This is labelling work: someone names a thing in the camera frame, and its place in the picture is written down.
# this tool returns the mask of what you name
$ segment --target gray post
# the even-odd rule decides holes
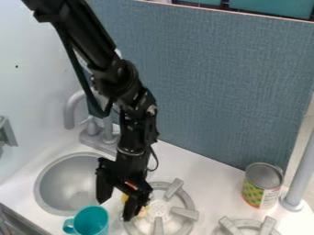
[[[302,197],[314,172],[314,131],[310,135],[307,148],[303,154],[296,174],[286,196],[280,198],[282,206],[291,211],[303,208]]]
[[[113,123],[111,116],[105,117],[103,121],[104,121],[103,142],[104,143],[117,142],[117,136],[114,136],[113,134]]]

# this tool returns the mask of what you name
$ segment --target blue backsplash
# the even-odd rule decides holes
[[[89,2],[157,98],[161,140],[240,169],[286,168],[314,78],[313,24]]]

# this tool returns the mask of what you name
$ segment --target teal cup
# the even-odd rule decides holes
[[[64,221],[63,231],[79,235],[108,235],[108,221],[108,213],[102,207],[86,207],[74,218]]]

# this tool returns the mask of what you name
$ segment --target stove burner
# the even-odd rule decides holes
[[[154,190],[144,218],[124,222],[129,235],[187,235],[198,221],[198,212],[190,195],[182,188],[184,182],[175,179],[150,183]]]
[[[266,217],[263,223],[253,219],[231,221],[228,217],[224,217],[219,221],[220,228],[215,235],[281,235],[274,229],[275,223],[276,220],[270,217]]]

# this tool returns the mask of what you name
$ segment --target robotic arm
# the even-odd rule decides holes
[[[152,188],[145,181],[151,145],[159,135],[157,106],[151,92],[142,85],[135,66],[115,53],[116,45],[84,0],[22,0],[34,11],[38,22],[50,22],[57,30],[87,99],[97,115],[107,117],[113,103],[120,108],[121,137],[114,162],[100,158],[96,169],[96,197],[106,202],[116,187],[129,196],[123,219],[131,220],[149,202]],[[92,83],[108,99],[102,109],[97,103],[74,53],[86,61]]]

